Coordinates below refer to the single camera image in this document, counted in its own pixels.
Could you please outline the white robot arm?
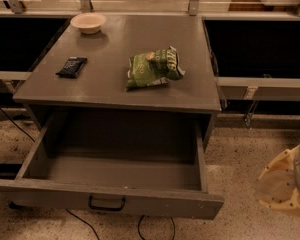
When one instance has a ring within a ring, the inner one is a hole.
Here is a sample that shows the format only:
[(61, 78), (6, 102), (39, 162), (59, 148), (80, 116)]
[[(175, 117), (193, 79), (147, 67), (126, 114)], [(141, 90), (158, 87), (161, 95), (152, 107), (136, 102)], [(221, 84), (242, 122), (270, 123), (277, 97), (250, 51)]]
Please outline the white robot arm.
[(255, 194), (262, 206), (300, 217), (300, 145), (284, 150), (267, 165)]

